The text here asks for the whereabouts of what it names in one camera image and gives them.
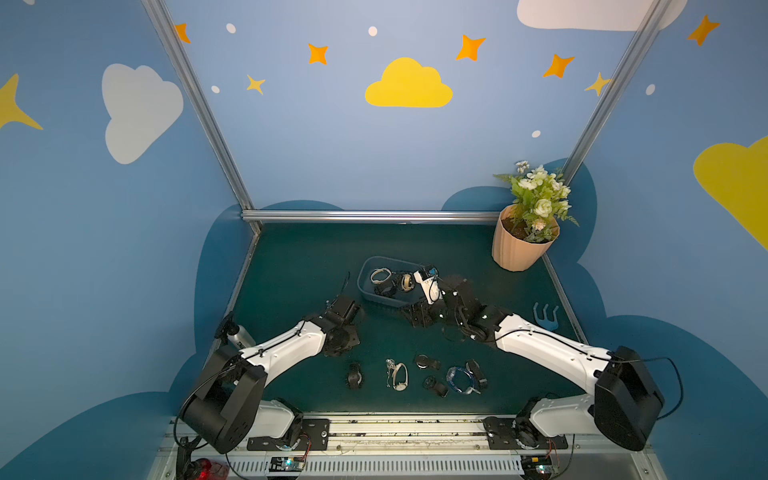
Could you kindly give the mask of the small beige round watch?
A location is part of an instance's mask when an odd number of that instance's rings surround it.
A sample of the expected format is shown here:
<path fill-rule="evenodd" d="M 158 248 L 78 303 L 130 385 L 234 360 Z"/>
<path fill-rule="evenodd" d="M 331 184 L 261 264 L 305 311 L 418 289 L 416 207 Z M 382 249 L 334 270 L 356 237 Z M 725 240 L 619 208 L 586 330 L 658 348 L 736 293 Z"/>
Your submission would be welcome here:
<path fill-rule="evenodd" d="M 403 273 L 400 277 L 400 289 L 403 292 L 410 292 L 415 288 L 415 281 L 413 275 L 410 273 Z"/>

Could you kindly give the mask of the black rugged digital watch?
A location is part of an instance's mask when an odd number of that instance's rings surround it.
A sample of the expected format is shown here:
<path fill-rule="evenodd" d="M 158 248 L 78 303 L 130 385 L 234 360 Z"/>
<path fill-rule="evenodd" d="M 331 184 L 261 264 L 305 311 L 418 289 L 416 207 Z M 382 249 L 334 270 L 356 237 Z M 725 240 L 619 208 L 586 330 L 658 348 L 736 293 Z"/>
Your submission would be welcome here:
<path fill-rule="evenodd" d="M 361 365 L 358 362 L 352 362 L 346 376 L 346 384 L 350 390 L 359 390 L 364 382 Z"/>

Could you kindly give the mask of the thin black strap watch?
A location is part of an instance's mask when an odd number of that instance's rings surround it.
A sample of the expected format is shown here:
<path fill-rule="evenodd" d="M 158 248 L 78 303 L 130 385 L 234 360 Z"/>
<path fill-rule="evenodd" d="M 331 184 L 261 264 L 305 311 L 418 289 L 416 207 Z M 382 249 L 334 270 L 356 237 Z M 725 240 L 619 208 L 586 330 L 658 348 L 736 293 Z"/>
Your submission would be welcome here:
<path fill-rule="evenodd" d="M 380 285 L 375 285 L 374 292 L 381 297 L 393 298 L 398 292 L 398 284 L 394 280 L 388 280 Z"/>

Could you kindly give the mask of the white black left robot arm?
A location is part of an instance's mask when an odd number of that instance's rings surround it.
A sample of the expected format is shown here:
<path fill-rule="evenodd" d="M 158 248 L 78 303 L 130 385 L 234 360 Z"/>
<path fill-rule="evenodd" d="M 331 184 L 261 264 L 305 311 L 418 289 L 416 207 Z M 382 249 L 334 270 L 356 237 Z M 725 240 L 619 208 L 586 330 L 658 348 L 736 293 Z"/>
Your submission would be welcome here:
<path fill-rule="evenodd" d="M 260 450 L 296 447 L 303 414 L 285 401 L 265 401 L 264 390 L 307 358 L 337 357 L 359 345 L 359 310 L 358 302 L 340 294 L 324 312 L 262 344 L 227 341 L 205 364 L 177 418 L 221 454 L 251 439 Z"/>

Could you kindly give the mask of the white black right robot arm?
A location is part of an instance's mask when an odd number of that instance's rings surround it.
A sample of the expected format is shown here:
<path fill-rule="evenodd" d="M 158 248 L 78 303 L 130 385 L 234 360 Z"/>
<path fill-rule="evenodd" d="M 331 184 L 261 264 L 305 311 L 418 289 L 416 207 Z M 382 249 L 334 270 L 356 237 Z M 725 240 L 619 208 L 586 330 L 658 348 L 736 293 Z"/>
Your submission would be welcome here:
<path fill-rule="evenodd" d="M 407 315 L 413 323 L 454 325 L 465 337 L 526 358 L 580 388 L 575 396 L 529 400 L 512 425 L 521 447 L 538 448 L 560 436 L 602 435 L 626 450 L 645 448 L 665 400 L 634 350 L 590 346 L 483 304 L 460 276 L 416 271 L 410 282 L 424 295 Z"/>

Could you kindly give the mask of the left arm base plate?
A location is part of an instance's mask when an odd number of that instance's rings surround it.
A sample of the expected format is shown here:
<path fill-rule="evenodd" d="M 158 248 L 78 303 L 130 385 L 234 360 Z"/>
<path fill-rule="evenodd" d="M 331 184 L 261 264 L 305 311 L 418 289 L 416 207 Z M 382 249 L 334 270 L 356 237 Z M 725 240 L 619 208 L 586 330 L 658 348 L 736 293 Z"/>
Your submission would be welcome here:
<path fill-rule="evenodd" d="M 309 449 L 326 451 L 328 448 L 331 422 L 327 418 L 302 419 L 295 421 L 280 438 L 249 437 L 248 451 L 299 451 Z"/>

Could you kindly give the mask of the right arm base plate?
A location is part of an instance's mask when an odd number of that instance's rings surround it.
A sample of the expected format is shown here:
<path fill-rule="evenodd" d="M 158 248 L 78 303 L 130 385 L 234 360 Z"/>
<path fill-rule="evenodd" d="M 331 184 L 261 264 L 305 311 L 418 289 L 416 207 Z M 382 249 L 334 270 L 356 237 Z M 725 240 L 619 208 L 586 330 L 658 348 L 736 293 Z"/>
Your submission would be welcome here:
<path fill-rule="evenodd" d="M 567 449 L 565 436 L 545 437 L 527 420 L 488 416 L 482 420 L 491 450 L 549 450 Z"/>

